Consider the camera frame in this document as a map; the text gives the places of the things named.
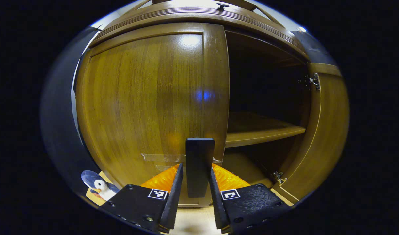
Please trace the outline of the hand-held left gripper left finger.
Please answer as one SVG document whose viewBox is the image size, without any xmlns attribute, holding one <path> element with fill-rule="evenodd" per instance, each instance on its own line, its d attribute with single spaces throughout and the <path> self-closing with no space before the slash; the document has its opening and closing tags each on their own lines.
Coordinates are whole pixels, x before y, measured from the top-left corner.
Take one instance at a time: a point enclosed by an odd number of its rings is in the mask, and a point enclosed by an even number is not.
<svg viewBox="0 0 399 235">
<path fill-rule="evenodd" d="M 171 189 L 160 190 L 128 184 L 101 205 L 101 211 L 148 234 L 174 229 L 183 181 L 183 166 L 171 179 Z"/>
</svg>

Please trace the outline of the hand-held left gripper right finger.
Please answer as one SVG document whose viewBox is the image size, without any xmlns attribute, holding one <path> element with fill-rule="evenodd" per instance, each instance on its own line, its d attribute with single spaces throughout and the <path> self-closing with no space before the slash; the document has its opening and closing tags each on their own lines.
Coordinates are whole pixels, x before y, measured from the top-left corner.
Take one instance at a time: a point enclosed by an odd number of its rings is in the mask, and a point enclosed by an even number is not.
<svg viewBox="0 0 399 235">
<path fill-rule="evenodd" d="M 229 235 L 265 235 L 291 204 L 262 183 L 251 185 L 212 164 L 210 188 L 217 229 Z"/>
</svg>

